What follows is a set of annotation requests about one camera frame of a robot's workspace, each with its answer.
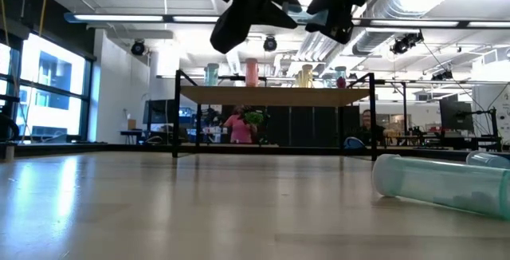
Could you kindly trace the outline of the green leafy plant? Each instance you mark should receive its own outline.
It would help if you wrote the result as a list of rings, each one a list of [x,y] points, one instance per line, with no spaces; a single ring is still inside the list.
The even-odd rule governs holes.
[[[261,125],[264,122],[264,118],[264,114],[259,111],[248,111],[244,114],[245,122],[253,126]]]

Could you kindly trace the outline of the teal medicine bottle white cap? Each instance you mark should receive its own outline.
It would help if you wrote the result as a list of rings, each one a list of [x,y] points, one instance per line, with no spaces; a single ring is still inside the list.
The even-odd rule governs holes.
[[[218,63],[208,63],[204,68],[204,84],[205,86],[217,86],[218,85]]]
[[[375,190],[510,220],[510,169],[385,154],[372,170]]]

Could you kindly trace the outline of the black computer monitor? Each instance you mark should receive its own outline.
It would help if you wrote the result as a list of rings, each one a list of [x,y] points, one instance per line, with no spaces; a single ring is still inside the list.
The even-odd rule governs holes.
[[[472,106],[469,103],[441,99],[441,126],[445,130],[474,131]]]

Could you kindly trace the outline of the overhead light bar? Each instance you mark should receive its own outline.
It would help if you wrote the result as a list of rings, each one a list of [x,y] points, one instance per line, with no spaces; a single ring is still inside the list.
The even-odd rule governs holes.
[[[69,23],[120,22],[120,23],[183,23],[213,24],[219,16],[206,15],[154,15],[154,14],[74,14],[66,13]],[[355,27],[418,28],[445,30],[510,30],[510,20],[441,20],[441,19],[388,19],[353,18]]]

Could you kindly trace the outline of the black partition wall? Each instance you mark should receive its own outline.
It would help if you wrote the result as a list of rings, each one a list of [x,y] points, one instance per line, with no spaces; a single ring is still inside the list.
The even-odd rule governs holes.
[[[361,128],[359,106],[271,106],[266,112],[266,139],[280,147],[339,148]]]

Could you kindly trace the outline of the blue round object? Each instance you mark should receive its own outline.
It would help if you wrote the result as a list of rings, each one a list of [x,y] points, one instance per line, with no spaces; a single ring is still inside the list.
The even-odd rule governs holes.
[[[366,146],[360,139],[354,136],[349,136],[344,140],[343,148],[347,150],[363,150]]]

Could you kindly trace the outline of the silver ventilation duct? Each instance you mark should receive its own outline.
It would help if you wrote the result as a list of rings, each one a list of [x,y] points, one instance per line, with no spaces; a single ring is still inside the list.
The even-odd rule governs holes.
[[[421,18],[444,0],[376,0],[365,10],[365,18]],[[388,32],[364,29],[357,35],[352,47],[353,54],[368,55],[391,37]]]

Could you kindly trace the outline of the salmon medicine bottle white cap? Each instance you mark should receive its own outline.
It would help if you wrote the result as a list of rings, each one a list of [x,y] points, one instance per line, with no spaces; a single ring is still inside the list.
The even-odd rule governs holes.
[[[258,61],[255,58],[247,58],[245,60],[245,84],[247,87],[258,86]]]

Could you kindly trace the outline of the clear bottle with red pills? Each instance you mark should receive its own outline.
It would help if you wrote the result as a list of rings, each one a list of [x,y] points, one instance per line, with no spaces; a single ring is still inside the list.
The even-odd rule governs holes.
[[[336,86],[339,89],[346,88],[346,71],[347,68],[345,66],[337,66],[335,67],[335,76],[336,76]]]

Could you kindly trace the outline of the person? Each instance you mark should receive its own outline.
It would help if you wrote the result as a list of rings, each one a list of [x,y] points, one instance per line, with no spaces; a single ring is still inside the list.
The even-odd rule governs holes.
[[[361,140],[365,145],[371,145],[371,141],[375,138],[377,144],[386,143],[386,130],[383,126],[378,124],[375,125],[375,135],[372,136],[371,127],[371,110],[366,109],[361,115],[361,126],[356,128],[353,132],[353,136]]]
[[[252,134],[256,131],[256,128],[245,121],[243,112],[244,108],[242,106],[236,106],[231,116],[222,125],[231,130],[231,144],[251,144],[253,141]]]

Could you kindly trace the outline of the large black framed window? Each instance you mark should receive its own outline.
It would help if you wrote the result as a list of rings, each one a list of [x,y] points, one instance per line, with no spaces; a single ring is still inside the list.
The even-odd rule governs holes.
[[[92,63],[35,34],[0,37],[0,140],[76,142],[87,136]]]

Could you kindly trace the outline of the clear vial far right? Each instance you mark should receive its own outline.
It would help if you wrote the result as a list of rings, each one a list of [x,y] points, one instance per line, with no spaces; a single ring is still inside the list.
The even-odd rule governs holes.
[[[510,160],[487,152],[470,152],[465,161],[468,165],[494,167],[510,170]]]

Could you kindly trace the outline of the black background desk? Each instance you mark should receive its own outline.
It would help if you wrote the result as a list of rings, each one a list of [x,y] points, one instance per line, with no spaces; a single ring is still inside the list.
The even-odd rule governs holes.
[[[501,138],[494,136],[440,137],[439,142],[441,146],[454,150],[477,151],[482,148],[486,151],[502,152]]]

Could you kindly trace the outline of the wooden shelf black metal frame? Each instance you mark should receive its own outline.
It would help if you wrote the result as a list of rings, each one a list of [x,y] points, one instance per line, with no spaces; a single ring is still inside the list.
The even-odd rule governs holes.
[[[175,73],[175,122],[173,133],[179,131],[180,97],[185,96],[197,105],[247,104],[256,106],[284,107],[333,107],[341,108],[368,97],[371,110],[371,148],[350,150],[339,148],[234,148],[234,154],[295,155],[295,156],[370,156],[378,158],[375,139],[375,75],[367,73],[352,81],[345,89],[273,88],[273,87],[221,87],[200,86],[181,69]]]

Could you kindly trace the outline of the dark wall screen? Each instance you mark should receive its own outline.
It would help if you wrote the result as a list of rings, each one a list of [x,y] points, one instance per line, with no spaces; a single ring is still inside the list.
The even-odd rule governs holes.
[[[143,123],[165,124],[167,121],[167,101],[147,100],[143,110]]]

